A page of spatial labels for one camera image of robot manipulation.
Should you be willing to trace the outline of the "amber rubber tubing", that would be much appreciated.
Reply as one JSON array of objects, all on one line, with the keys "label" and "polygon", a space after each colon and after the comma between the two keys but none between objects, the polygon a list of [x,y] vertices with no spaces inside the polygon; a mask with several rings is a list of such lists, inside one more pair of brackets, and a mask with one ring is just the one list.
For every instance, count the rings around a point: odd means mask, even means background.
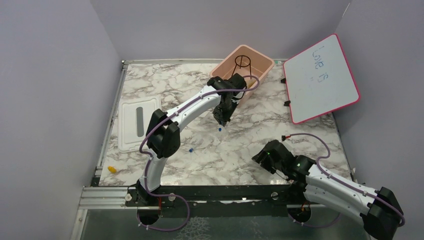
[{"label": "amber rubber tubing", "polygon": [[244,80],[248,89],[252,88],[257,83],[257,81],[253,77],[246,77]]}]

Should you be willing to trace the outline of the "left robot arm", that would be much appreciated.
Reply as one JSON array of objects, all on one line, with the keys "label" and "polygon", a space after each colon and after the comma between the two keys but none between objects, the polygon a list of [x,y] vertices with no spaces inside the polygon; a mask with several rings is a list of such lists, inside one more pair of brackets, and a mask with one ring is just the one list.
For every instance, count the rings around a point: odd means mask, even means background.
[{"label": "left robot arm", "polygon": [[153,112],[145,139],[139,147],[139,152],[148,156],[148,166],[135,184],[138,199],[144,205],[152,205],[157,200],[156,189],[161,185],[165,163],[180,148],[182,130],[209,109],[213,109],[214,119],[224,127],[246,91],[247,83],[240,74],[229,79],[216,76],[179,106]]}]

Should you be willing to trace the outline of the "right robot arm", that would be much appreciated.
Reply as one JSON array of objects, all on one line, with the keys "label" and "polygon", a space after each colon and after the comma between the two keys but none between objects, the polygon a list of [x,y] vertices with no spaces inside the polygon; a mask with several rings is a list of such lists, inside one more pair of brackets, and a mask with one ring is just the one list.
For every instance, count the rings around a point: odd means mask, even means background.
[{"label": "right robot arm", "polygon": [[390,189],[348,180],[308,156],[292,154],[278,140],[269,141],[252,160],[271,174],[280,171],[293,181],[288,190],[292,202],[306,200],[331,208],[362,224],[377,240],[393,239],[404,223],[403,211]]}]

